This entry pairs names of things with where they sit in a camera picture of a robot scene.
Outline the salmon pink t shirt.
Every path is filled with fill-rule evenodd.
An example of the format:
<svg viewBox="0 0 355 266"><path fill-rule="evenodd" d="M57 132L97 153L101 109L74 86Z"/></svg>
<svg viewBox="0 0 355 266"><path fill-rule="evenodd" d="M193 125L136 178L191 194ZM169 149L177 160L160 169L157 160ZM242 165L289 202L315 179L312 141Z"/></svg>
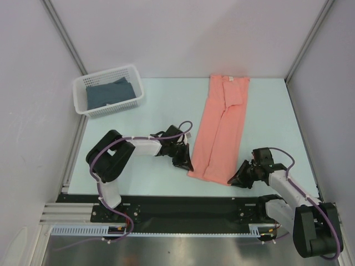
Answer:
<svg viewBox="0 0 355 266"><path fill-rule="evenodd" d="M212 75L187 175L227 185L236 173L250 78Z"/></svg>

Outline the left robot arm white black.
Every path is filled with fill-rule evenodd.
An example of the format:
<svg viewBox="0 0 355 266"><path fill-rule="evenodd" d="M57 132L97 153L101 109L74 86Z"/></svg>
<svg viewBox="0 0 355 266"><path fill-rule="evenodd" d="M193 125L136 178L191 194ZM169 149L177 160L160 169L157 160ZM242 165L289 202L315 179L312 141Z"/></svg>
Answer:
<svg viewBox="0 0 355 266"><path fill-rule="evenodd" d="M172 165L187 171L194 167L190 157L188 131L170 125L167 130L149 136L126 136L116 130L108 131L88 152L86 162L95 179L103 215L115 222L122 217L121 195L116 180L132 156L169 156Z"/></svg>

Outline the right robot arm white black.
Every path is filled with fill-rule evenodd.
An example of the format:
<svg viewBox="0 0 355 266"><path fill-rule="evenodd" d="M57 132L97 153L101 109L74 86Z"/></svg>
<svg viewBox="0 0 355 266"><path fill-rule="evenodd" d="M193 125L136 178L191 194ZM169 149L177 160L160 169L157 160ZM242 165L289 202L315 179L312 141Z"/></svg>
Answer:
<svg viewBox="0 0 355 266"><path fill-rule="evenodd" d="M251 188L256 181L263 181L277 194L260 197L256 217L261 222L274 219L292 234L296 250L303 258L320 256L335 260L343 251L343 240L337 214L332 203L324 203L308 195L287 174L281 164L262 164L255 160L244 161L228 184Z"/></svg>

